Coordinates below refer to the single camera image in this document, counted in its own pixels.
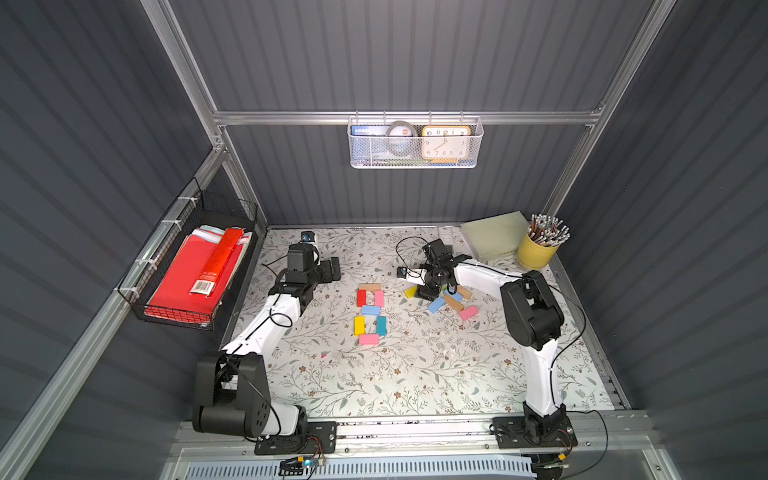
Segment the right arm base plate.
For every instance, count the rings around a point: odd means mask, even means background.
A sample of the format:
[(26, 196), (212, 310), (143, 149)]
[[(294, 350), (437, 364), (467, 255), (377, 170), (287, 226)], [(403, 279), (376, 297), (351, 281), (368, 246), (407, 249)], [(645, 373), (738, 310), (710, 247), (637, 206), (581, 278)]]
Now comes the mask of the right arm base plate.
[(569, 417), (560, 413), (546, 417), (535, 414), (494, 417), (489, 431), (500, 449), (560, 447), (571, 450), (578, 445)]

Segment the yellow block front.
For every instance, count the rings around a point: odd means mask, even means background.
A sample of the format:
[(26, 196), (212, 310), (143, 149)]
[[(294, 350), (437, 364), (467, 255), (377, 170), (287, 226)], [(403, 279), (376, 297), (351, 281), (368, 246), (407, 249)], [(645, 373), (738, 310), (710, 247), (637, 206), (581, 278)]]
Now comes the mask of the yellow block front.
[(361, 336), (366, 333), (366, 327), (365, 327), (365, 317), (364, 316), (356, 316), (354, 318), (354, 334), (356, 336)]

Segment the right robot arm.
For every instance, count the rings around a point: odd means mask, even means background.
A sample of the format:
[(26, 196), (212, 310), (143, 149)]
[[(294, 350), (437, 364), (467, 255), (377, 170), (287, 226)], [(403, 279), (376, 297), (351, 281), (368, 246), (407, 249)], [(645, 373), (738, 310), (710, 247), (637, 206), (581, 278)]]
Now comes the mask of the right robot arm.
[(565, 315), (544, 276), (536, 271), (510, 274), (455, 256), (442, 240), (422, 247), (425, 261), (414, 270), (402, 267), (400, 278), (417, 284), (417, 295), (435, 300), (459, 287), (479, 290), (501, 301), (507, 330), (522, 348), (526, 374), (523, 434), (541, 445), (566, 428), (567, 409), (555, 375), (559, 337)]

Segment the teal block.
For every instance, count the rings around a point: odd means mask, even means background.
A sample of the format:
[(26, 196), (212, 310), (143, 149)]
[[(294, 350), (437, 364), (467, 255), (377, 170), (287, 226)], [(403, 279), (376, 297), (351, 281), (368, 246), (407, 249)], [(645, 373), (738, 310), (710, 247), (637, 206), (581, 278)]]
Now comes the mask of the teal block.
[(376, 334), (380, 337), (388, 333), (388, 322), (386, 316), (378, 316), (376, 319)]

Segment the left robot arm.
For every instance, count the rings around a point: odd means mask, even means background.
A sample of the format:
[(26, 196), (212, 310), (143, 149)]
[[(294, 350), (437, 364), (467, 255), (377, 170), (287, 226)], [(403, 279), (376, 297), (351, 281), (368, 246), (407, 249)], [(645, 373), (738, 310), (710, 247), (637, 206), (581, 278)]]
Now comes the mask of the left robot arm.
[(321, 284), (341, 279), (339, 259), (323, 260), (312, 241), (291, 244), (259, 313), (220, 350), (197, 364), (192, 425), (200, 433), (255, 440), (299, 435), (305, 409), (270, 392), (267, 362), (314, 298)]

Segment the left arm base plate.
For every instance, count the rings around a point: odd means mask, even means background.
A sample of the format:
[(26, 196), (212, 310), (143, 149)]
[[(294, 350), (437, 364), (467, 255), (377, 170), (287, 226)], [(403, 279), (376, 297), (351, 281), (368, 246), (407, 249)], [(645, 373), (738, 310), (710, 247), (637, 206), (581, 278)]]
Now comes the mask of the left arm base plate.
[(337, 422), (312, 421), (304, 426), (300, 425), (295, 434), (257, 441), (254, 454), (257, 456), (331, 454), (336, 449), (337, 430)]

